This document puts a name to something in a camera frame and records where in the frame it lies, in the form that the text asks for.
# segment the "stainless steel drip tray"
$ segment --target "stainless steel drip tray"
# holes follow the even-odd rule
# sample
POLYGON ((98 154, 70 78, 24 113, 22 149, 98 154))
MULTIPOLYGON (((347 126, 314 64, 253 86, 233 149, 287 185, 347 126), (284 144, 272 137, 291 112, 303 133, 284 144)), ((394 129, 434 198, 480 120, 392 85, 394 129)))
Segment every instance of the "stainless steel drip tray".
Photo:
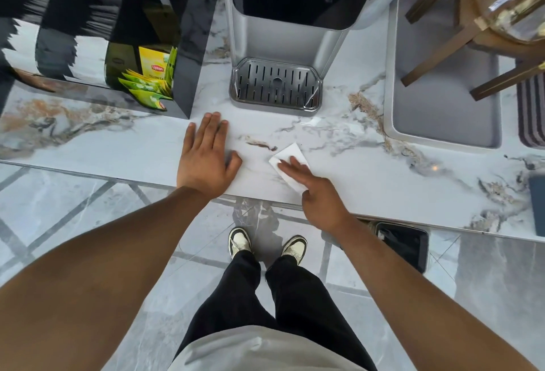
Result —
POLYGON ((455 33, 454 0, 437 0, 416 23, 406 12, 416 0, 390 6, 384 130, 392 138, 466 152, 501 145, 499 95, 474 101, 469 91, 498 76, 498 57, 465 46, 405 87, 401 77, 455 33))
POLYGON ((310 67, 245 58, 233 69, 229 95, 238 107, 310 116, 322 105, 322 80, 310 67))

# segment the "gray tile floor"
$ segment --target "gray tile floor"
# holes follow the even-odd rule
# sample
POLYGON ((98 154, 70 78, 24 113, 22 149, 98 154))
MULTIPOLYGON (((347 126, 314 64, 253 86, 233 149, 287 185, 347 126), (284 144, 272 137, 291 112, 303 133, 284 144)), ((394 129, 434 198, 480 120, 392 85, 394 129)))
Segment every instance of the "gray tile floor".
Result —
MULTIPOLYGON (((0 163, 0 286, 53 247, 168 193, 0 163)), ((414 370, 344 252, 324 242, 302 212, 225 197, 189 226, 105 371, 167 369, 229 263, 227 234, 235 225, 247 226, 263 270, 286 239, 305 236, 303 266, 324 281, 379 370, 414 370)), ((433 230, 425 276, 545 369, 545 244, 433 230)), ((257 295, 274 313, 264 280, 257 295)))

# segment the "white paper napkin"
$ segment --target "white paper napkin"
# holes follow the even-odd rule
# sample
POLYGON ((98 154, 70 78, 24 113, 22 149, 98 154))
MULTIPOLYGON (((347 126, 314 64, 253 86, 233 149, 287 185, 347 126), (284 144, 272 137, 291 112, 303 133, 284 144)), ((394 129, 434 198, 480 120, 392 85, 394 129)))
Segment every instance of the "white paper napkin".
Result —
POLYGON ((278 163, 280 163, 281 160, 287 161, 289 163, 291 156, 294 156, 299 161, 299 163, 309 166, 309 162, 306 161, 305 156, 303 155, 303 153, 301 153, 301 149, 299 149, 297 143, 293 143, 286 147, 284 150, 279 151, 277 154, 270 158, 269 163, 292 189, 294 189, 298 194, 303 194, 303 192, 308 189, 301 183, 293 180, 291 177, 289 177, 286 173, 278 168, 278 163))

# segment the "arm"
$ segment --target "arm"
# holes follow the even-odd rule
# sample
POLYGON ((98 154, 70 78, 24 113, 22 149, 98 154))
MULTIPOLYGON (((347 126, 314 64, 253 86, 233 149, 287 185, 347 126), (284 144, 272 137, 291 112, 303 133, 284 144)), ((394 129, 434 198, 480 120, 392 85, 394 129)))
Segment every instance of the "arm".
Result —
POLYGON ((61 244, 0 288, 0 369, 103 367, 186 228, 240 168, 236 153, 225 166, 219 122, 208 114, 196 135, 187 127, 169 197, 61 244))
POLYGON ((341 244, 419 371, 537 371, 350 215, 328 179, 312 175, 294 157, 278 167, 308 188, 307 219, 341 244))

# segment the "person's left hand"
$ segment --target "person's left hand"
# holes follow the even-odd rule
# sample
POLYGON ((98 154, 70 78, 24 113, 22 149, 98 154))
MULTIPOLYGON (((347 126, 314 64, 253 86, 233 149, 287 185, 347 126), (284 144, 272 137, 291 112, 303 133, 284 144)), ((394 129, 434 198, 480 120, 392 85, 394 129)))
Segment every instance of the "person's left hand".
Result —
POLYGON ((177 187, 190 187, 201 192, 208 200, 225 193, 242 165, 242 159, 233 151, 225 165, 225 139, 229 123, 221 115, 206 113, 195 134, 195 124, 189 123, 176 178, 177 187))

